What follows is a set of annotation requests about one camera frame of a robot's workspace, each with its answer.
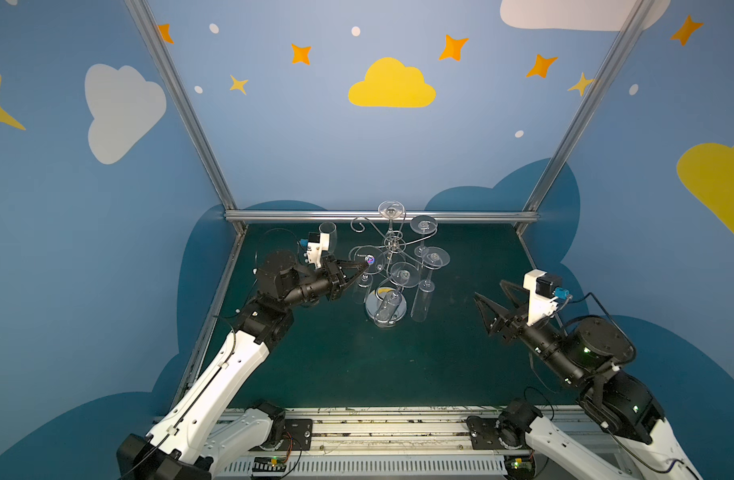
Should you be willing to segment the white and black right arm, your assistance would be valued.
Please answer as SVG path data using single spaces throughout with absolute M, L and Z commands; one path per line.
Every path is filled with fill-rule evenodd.
M 650 389 L 624 370 L 637 351 L 608 313 L 576 317 L 557 327 L 552 316 L 571 303 L 559 278 L 536 270 L 521 290 L 502 281 L 512 306 L 475 294 L 486 332 L 506 342 L 521 341 L 563 383 L 578 393 L 577 404 L 635 464 L 645 479 L 697 479 L 698 469 L 679 444 L 665 411 Z M 562 431 L 537 406 L 511 401 L 497 418 L 466 420 L 476 449 L 529 450 L 577 479 L 627 479 L 629 473 L 604 460 Z

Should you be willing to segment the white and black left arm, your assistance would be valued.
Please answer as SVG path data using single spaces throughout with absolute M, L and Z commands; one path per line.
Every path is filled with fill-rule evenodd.
M 258 290 L 229 319 L 219 352 L 183 398 L 149 432 L 129 435 L 117 450 L 123 479 L 212 479 L 240 456 L 281 440 L 283 409 L 261 402 L 228 426 L 215 426 L 231 400 L 294 322 L 293 310 L 335 301 L 368 269 L 366 261 L 325 254 L 318 268 L 288 250 L 257 268 Z

